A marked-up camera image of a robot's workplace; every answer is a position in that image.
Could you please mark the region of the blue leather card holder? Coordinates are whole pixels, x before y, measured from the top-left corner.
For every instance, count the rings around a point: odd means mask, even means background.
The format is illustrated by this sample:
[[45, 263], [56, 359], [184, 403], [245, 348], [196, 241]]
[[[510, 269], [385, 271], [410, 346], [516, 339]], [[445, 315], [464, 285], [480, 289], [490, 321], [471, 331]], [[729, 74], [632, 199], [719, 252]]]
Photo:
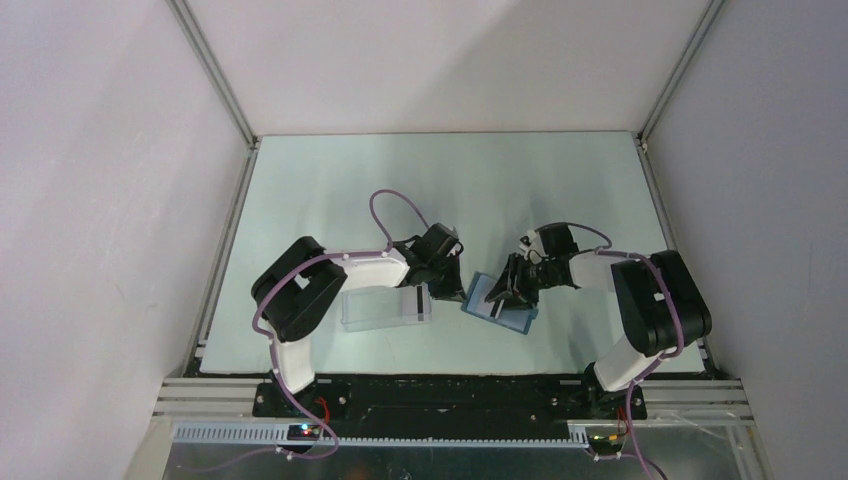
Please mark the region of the blue leather card holder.
[[461, 311], [521, 335], [527, 335], [538, 315], [538, 310], [510, 306], [506, 300], [487, 301], [486, 296], [493, 290], [495, 283], [494, 277], [476, 272], [468, 289], [467, 298], [461, 305]]

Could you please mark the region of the clear plastic card box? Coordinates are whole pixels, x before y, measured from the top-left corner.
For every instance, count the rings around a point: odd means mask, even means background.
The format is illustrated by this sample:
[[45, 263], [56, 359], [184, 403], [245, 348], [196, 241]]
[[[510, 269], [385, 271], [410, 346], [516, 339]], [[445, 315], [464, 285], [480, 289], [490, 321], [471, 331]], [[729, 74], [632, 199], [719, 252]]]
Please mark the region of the clear plastic card box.
[[400, 317], [402, 288], [372, 287], [342, 296], [341, 324], [346, 332], [383, 330], [405, 325]]

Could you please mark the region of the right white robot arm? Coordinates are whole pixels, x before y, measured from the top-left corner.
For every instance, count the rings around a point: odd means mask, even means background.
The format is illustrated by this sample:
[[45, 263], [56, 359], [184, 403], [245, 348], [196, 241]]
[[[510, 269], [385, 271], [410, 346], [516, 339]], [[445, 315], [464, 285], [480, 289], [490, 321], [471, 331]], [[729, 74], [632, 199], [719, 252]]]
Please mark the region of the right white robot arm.
[[650, 255], [602, 244], [581, 248], [573, 222], [555, 222], [527, 232], [509, 255], [483, 302], [494, 315], [530, 311], [540, 293], [556, 287], [597, 289], [614, 294], [623, 336], [585, 373], [585, 411], [606, 418], [622, 403], [622, 390], [634, 386], [663, 362], [682, 354], [712, 330], [712, 318], [686, 263], [676, 250]]

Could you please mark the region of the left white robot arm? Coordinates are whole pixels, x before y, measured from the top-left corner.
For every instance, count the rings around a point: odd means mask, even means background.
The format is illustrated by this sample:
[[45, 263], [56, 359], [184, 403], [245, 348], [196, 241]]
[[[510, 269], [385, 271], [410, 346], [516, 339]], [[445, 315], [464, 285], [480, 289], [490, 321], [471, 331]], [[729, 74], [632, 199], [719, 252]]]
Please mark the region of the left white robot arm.
[[432, 301], [465, 301], [463, 250], [440, 223], [375, 251], [329, 252], [311, 236], [295, 241], [251, 288], [252, 328], [268, 343], [278, 404], [297, 417], [314, 408], [312, 336], [336, 301], [348, 332], [426, 323]]

